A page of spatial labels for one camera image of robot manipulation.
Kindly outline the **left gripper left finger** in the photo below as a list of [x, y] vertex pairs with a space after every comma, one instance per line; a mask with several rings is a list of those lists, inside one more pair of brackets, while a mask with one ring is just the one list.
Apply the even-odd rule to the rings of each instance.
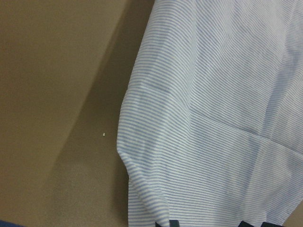
[[[179, 221], [178, 220], [169, 220], [169, 226], [170, 227], [179, 227]], [[161, 227], [160, 224], [155, 222], [155, 227]]]

